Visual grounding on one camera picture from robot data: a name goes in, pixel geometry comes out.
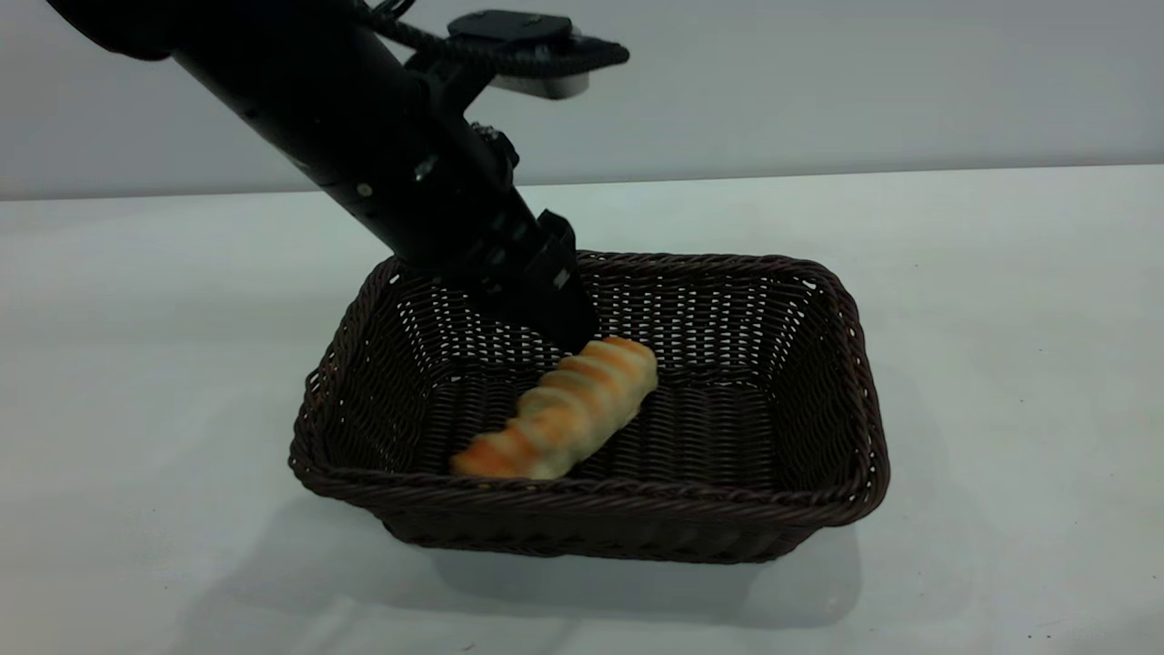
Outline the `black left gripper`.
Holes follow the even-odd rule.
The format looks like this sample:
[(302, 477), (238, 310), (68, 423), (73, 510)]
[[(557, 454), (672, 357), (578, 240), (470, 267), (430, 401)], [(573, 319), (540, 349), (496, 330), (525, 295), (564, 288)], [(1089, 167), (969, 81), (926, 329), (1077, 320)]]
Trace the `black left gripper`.
[(506, 134), (432, 123), (420, 145), (400, 170), (402, 265), (461, 291), (482, 316), (581, 353), (598, 315), (579, 277), (573, 228), (528, 211), (513, 186), (520, 157)]

